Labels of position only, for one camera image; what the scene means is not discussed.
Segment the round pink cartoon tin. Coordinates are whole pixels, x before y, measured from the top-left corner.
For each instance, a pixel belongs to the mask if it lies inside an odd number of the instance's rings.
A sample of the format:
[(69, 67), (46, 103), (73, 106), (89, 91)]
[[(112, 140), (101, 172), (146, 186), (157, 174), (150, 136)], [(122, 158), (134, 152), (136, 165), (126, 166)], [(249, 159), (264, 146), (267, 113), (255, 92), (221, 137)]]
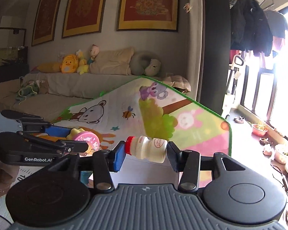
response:
[(87, 150), (80, 153), (80, 156), (82, 157), (92, 156), (94, 152), (100, 150), (100, 140), (98, 136), (91, 131), (84, 130), (83, 128), (73, 128), (69, 135), (66, 136), (66, 139), (71, 141), (82, 141), (88, 144)]

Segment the small white yogurt bottle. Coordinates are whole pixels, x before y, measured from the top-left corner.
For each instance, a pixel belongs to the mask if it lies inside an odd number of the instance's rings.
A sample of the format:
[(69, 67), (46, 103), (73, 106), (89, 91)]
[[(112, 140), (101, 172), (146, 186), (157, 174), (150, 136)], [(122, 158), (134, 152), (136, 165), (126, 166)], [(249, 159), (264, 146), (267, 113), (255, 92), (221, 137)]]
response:
[(167, 140), (147, 136), (129, 136), (125, 144), (125, 152), (137, 159), (147, 159), (153, 163), (164, 163), (166, 157)]

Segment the beige sofa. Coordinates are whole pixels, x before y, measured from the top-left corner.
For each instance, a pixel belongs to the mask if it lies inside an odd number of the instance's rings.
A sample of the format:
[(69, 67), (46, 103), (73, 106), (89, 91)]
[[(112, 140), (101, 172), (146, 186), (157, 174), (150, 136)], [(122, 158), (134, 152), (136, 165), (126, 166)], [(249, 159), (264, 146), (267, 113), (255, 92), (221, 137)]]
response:
[[(29, 80), (46, 80), (47, 94), (38, 94), (18, 104), (23, 84), (19, 80), (0, 83), (0, 112), (12, 110), (43, 117), (55, 126), (122, 132), (143, 129), (144, 122), (161, 122), (169, 86), (145, 76), (105, 74), (27, 74)], [(2, 129), (15, 132), (20, 125), (0, 113)]]

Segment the green knitted cloth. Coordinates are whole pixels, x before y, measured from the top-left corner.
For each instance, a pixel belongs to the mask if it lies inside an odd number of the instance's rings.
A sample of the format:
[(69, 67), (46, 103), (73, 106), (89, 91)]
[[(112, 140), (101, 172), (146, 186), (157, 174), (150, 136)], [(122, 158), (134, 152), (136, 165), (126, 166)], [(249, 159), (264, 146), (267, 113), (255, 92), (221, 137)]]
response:
[(47, 94), (48, 89), (49, 85), (46, 80), (29, 80), (18, 90), (15, 101), (20, 104), (28, 98), (34, 97), (38, 94)]

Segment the yellow long cushion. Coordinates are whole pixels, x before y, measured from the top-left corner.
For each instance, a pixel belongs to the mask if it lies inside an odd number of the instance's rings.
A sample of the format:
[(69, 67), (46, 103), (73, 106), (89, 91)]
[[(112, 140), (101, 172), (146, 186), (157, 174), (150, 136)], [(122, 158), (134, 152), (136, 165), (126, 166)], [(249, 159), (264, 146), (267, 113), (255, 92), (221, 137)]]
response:
[(42, 73), (58, 73), (61, 72), (61, 64), (58, 62), (43, 63), (37, 67), (37, 70)]

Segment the colourful cartoon play mat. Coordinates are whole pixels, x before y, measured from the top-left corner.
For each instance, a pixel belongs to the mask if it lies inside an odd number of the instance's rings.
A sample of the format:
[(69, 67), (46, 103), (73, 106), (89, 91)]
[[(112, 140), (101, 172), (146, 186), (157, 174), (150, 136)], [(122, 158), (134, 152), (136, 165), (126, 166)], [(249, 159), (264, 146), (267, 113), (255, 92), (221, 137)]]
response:
[[(50, 85), (47, 94), (29, 98), (12, 92), (15, 81), (0, 83), (0, 110), (35, 114), (56, 126), (82, 128), (98, 136), (100, 148), (112, 150), (129, 136), (173, 141), (182, 150), (211, 156), (229, 153), (231, 133), (220, 116), (163, 83), (140, 77), (89, 100), (88, 93)], [(173, 194), (178, 175), (170, 164), (127, 156), (121, 184), (111, 198), (100, 197), (83, 222), (72, 229), (203, 229), (200, 203)]]

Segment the yellow duck plush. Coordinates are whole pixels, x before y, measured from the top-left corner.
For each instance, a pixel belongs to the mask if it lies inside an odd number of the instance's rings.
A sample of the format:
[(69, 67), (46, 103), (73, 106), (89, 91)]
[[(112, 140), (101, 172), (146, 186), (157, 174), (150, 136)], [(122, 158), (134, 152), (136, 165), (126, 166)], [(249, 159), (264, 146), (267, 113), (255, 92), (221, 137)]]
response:
[(78, 58), (76, 55), (67, 55), (64, 57), (60, 70), (64, 74), (76, 73), (78, 68)]

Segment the small yellow chick plush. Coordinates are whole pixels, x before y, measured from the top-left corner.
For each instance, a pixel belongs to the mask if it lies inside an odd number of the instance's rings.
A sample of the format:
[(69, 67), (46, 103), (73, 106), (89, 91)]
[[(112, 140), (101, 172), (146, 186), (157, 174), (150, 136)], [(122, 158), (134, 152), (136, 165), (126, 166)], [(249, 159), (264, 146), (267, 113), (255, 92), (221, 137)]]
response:
[(76, 57), (78, 60), (77, 73), (80, 75), (88, 73), (89, 65), (87, 64), (87, 60), (85, 59), (84, 54), (81, 50), (76, 51)]

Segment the pink bowl on floor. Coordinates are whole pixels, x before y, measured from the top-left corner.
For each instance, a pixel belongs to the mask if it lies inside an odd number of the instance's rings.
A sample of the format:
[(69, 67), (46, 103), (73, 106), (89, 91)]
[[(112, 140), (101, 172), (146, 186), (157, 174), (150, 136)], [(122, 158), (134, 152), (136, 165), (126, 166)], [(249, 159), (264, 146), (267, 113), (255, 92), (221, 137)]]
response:
[(252, 124), (252, 133), (256, 136), (264, 136), (268, 132), (268, 129), (265, 125), (261, 124)]

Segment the doll with pink hat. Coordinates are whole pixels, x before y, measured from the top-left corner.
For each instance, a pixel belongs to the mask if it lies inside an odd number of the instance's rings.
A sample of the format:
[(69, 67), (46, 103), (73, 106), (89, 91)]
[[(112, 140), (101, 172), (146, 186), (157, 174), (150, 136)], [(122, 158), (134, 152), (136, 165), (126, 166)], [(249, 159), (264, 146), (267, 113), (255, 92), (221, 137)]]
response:
[(89, 51), (90, 57), (87, 61), (88, 65), (90, 65), (91, 63), (94, 62), (94, 60), (95, 60), (96, 56), (99, 54), (99, 52), (100, 52), (99, 47), (95, 44), (92, 44), (91, 50)]

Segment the beige folded blanket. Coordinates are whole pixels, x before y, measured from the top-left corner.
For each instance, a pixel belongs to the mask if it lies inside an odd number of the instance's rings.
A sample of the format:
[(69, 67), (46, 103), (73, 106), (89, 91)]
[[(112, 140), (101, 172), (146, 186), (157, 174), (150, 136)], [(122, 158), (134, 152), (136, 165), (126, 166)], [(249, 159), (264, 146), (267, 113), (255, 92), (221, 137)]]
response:
[(134, 48), (100, 51), (93, 63), (89, 65), (91, 74), (131, 75), (130, 62)]

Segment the grey neck pillow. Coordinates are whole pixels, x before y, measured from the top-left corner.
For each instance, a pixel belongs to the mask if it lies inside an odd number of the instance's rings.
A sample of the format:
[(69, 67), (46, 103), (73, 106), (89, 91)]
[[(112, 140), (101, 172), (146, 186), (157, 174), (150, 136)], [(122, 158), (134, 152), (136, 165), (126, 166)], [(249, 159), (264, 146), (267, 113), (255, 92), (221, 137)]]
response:
[(136, 76), (158, 76), (161, 71), (159, 57), (150, 51), (139, 51), (134, 53), (130, 61), (131, 74)]

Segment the red gold framed picture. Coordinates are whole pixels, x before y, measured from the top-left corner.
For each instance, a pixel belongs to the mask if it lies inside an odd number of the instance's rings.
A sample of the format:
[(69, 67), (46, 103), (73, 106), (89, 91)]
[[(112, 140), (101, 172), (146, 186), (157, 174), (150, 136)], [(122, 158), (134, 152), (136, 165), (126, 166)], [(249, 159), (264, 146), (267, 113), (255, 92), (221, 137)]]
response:
[(68, 0), (62, 38), (100, 33), (105, 0)]

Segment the hanging black jacket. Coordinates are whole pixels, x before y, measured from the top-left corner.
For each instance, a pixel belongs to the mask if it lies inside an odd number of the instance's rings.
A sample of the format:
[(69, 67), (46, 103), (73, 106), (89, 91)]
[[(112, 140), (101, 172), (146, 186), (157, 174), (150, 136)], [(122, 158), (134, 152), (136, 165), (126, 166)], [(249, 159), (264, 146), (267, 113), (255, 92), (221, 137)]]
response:
[(262, 8), (255, 0), (237, 0), (230, 9), (231, 50), (271, 54), (273, 35)]

